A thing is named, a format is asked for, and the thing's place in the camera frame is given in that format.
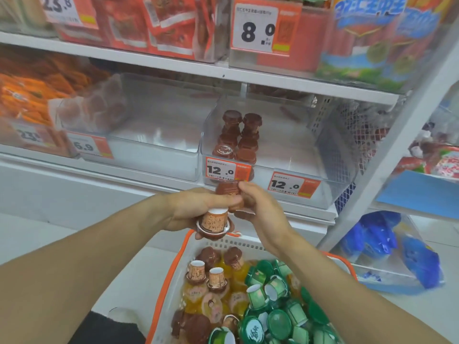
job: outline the forearm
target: forearm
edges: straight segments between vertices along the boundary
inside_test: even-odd
[[[66,344],[112,280],[168,225],[165,198],[148,198],[0,266],[0,342]]]
[[[357,283],[303,238],[283,258],[343,337],[353,344],[449,343],[420,320]]]

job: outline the black shorts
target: black shorts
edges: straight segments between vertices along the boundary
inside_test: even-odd
[[[122,323],[90,312],[68,344],[145,344],[135,323]]]

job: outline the tiled floor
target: tiled floor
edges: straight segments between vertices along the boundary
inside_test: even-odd
[[[419,296],[384,295],[420,318],[452,343],[459,344],[459,232],[447,222],[413,218],[423,238],[439,253],[446,285]],[[0,263],[72,234],[68,228],[0,214]],[[120,306],[133,309],[147,332],[164,277],[175,257],[172,252],[143,248],[112,282],[94,306],[107,314]]]

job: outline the white plastic basket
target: white plastic basket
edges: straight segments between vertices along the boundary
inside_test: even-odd
[[[223,239],[216,242],[207,239],[196,240],[193,235],[194,231],[188,232],[180,251],[169,268],[156,302],[155,314],[153,315],[152,326],[148,333],[146,344],[170,344],[172,342],[172,317],[174,312],[180,307],[182,298],[181,288],[188,263],[194,260],[206,246],[212,246],[216,249],[227,249],[231,246],[237,246],[243,252],[245,260],[275,258],[266,251],[259,239],[242,236],[240,233],[229,233]],[[330,257],[343,271],[351,274],[357,280],[355,271],[347,260],[340,256],[323,253]]]

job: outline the hand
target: hand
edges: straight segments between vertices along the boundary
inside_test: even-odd
[[[282,258],[282,252],[296,232],[285,217],[283,208],[267,191],[250,182],[239,182],[245,207],[255,214],[236,211],[235,216],[253,224],[263,246],[274,256]]]
[[[167,200],[173,210],[173,215],[166,230],[180,231],[185,228],[195,229],[199,216],[212,208],[227,208],[236,205],[242,201],[242,196],[216,195],[205,188],[194,188],[168,194]],[[231,223],[229,231],[234,231],[233,223]],[[199,233],[196,233],[195,237],[196,239],[202,238]]]

